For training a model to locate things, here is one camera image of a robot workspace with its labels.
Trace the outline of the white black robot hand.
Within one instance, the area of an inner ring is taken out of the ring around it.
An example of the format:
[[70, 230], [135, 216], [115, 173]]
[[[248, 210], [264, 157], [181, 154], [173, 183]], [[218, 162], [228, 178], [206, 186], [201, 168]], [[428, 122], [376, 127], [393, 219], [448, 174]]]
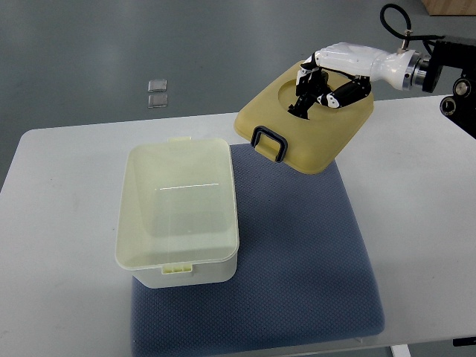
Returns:
[[322, 48], [300, 64], [289, 112], [308, 118], [315, 103], [339, 109], [365, 99], [373, 82], [383, 80], [397, 90], [421, 87], [430, 57], [415, 50], [388, 53], [363, 45], [339, 42]]

